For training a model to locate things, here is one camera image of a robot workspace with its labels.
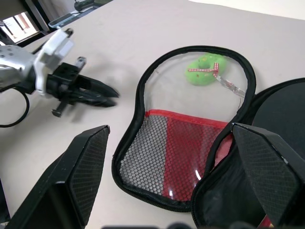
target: red fabric trim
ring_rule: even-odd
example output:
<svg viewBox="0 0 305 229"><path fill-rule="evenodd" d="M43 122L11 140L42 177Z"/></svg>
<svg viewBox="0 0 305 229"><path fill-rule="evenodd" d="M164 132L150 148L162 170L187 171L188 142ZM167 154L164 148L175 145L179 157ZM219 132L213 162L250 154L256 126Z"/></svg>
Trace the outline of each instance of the red fabric trim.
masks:
<svg viewBox="0 0 305 229"><path fill-rule="evenodd" d="M226 122L222 121L217 121L217 120L212 120L212 119L207 119L207 118L199 118L199 117L193 117L185 114L179 114L176 112L172 111L165 111L165 110L149 110L145 113L145 116L148 117L150 115L160 115L180 121L185 121L189 123L194 123L194 124L199 124L199 125L208 125L208 126L213 126L213 127L218 127L218 128L225 128L227 125Z"/></svg>
<svg viewBox="0 0 305 229"><path fill-rule="evenodd" d="M268 228L272 226L271 221L268 216L265 216L260 225L257 228Z"/></svg>
<svg viewBox="0 0 305 229"><path fill-rule="evenodd" d="M224 140L222 140L221 144L219 145L216 151L214 166L218 165L218 163L221 162L221 160L228 155L232 145L232 141L233 141L233 134L229 134L227 137L224 138Z"/></svg>

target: white table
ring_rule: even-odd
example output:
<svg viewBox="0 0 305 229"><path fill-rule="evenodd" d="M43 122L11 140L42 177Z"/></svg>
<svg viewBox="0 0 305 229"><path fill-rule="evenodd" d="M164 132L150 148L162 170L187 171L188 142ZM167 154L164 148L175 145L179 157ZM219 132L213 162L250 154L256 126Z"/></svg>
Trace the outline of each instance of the white table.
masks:
<svg viewBox="0 0 305 229"><path fill-rule="evenodd" d="M235 50L250 61L257 76L257 91L304 76L305 21L187 0L115 0L69 27L75 31L75 47L65 61L74 63L78 56L87 57L82 74L115 87L121 98L112 108L78 105L56 118L51 114L58 104L55 99L30 96L28 117L14 128L0 129L0 178L11 215L77 134L108 124L111 133L102 181L87 228L165 228L178 221L194 227L190 213L144 203L121 191L112 179L112 155L132 119L135 90L143 72L173 49L214 45ZM45 39L27 49L33 50ZM6 102L14 105L12 110L23 104L18 96L6 98Z"/></svg>

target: black zipper edge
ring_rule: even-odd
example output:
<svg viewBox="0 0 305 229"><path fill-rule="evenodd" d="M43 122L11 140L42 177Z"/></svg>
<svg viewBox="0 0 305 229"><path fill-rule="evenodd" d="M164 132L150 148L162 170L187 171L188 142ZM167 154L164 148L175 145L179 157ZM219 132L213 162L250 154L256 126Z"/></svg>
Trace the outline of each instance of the black zipper edge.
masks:
<svg viewBox="0 0 305 229"><path fill-rule="evenodd" d="M232 151L235 150L236 148L237 148L237 145L234 143L234 146L232 147ZM229 169L230 165L229 165L229 162L227 162L227 161L229 161L233 157L234 152L232 152L232 151L230 151L230 153L223 160L221 160L221 162L213 169L213 171L209 175L207 175L204 179L203 178L201 179L202 180L201 184L208 183L209 187L210 187L219 180L219 178L222 176L222 174L225 173ZM208 188L205 188L205 187L206 186L203 187L203 189L205 189L204 192L206 192L209 189L209 187ZM197 217L195 217L195 214L194 214L193 196L194 195L192 195L192 202L191 202L192 218L193 218L193 221L194 221L196 227L201 227L201 224L199 224Z"/></svg>
<svg viewBox="0 0 305 229"><path fill-rule="evenodd" d="M247 101L246 98L253 97L255 93L255 88L256 88L256 79L255 79L255 73L254 70L251 66L251 64L239 53L229 50L226 48L220 48L220 47L215 47L215 46L188 46L188 47L183 47L179 48L176 50L173 50L171 52L168 52L167 54L161 56L159 59L157 59L143 74L141 77L137 91L136 91L136 103L135 103L135 110L134 110L134 116L132 118L132 121L126 130L123 138L119 142L116 151L114 152L113 158L112 158L112 177L116 185L126 192L127 194L140 199L146 203L152 204L154 206L170 210L170 211L175 211L175 212L189 212L192 210L192 204L190 207L187 208L174 208L174 207L168 207L162 204L155 203L153 201L147 200L145 198L142 198L130 190L128 190L124 185L121 183L121 181L118 179L119 172L116 171L115 164L118 161L119 157L121 154L126 153L128 148L130 147L133 139L135 138L136 134L138 133L139 129L141 128L141 125L144 121L145 117L145 107L144 107L144 89L145 89L145 83L148 80L148 78L151 76L151 74L154 72L154 70L164 61L167 59L174 57L179 54L184 54L187 52L209 52L209 53L215 53L215 54L220 54L224 56L228 56L234 60L236 60L243 68L244 73L247 78L247 91L246 91L246 96L245 100L241 106L241 108L237 111L237 115L240 115L241 113L243 114L245 111L245 108L248 107L247 103L250 103L250 101Z"/></svg>
<svg viewBox="0 0 305 229"><path fill-rule="evenodd" d="M256 94L250 104L249 107L249 111L247 113L247 115L241 120L242 123L251 125L252 121L254 119L254 116L257 112L257 110L259 109L259 107L261 106L261 104L264 102L264 100L266 100L269 96L271 96L273 93L277 92L278 90L281 90L284 87L293 85L295 83L305 83L305 78L297 78L297 79L293 79L293 80L289 80L289 81L285 81L279 84L276 84L272 87L269 87L261 92L259 92L258 94ZM222 159L218 166L221 166L222 163L225 163L225 160L228 158L229 154ZM192 218L193 221L196 225L196 227L201 227L202 225L199 225L197 217L194 213L194 208L195 208L195 198L196 198L196 194L199 191L199 189L201 188L201 184L205 183L205 180L209 177L209 176L213 176L213 173L210 173L209 175L207 175L206 177L203 177L195 186L194 190L193 190L193 194L192 194L192 199L191 199L191 214L192 214Z"/></svg>

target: green toy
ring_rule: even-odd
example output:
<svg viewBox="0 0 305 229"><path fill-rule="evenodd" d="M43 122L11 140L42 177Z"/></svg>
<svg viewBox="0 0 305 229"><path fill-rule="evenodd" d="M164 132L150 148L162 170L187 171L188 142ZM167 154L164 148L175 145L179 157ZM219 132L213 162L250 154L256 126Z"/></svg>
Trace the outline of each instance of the green toy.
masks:
<svg viewBox="0 0 305 229"><path fill-rule="evenodd" d="M222 75L226 67L226 59L222 55L206 53L187 66L185 75L188 82L194 85L208 85L216 80L214 72L190 72L189 69L214 69L218 63L218 74Z"/></svg>

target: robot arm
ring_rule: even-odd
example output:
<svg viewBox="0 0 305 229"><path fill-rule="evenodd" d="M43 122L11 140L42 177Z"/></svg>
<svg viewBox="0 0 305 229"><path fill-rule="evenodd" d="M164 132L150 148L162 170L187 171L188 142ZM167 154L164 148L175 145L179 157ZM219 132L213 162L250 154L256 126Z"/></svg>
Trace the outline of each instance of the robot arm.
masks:
<svg viewBox="0 0 305 229"><path fill-rule="evenodd" d="M73 47L72 30L58 30L34 53L14 45L0 46L0 93L15 88L21 93L35 90L43 97L55 97L61 103L52 113L61 117L68 104L114 106L111 97L119 94L100 81L80 75L86 58L79 57L74 65L62 62Z"/></svg>

